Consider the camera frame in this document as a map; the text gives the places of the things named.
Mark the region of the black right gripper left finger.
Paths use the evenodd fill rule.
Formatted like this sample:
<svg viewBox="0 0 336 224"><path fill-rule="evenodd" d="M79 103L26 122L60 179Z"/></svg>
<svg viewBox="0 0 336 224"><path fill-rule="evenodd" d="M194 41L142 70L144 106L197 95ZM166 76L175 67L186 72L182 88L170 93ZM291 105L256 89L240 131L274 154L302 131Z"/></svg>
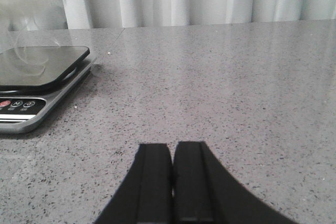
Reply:
<svg viewBox="0 0 336 224"><path fill-rule="evenodd" d="M141 144L95 223L172 223L172 162L166 144Z"/></svg>

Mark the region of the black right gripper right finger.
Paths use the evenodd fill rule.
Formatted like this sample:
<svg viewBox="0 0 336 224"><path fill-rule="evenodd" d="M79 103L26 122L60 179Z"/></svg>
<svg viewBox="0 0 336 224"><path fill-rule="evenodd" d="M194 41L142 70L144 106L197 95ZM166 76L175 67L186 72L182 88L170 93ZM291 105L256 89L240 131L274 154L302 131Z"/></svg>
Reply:
<svg viewBox="0 0 336 224"><path fill-rule="evenodd" d="M205 142L179 142L174 155L175 223L292 223L250 193Z"/></svg>

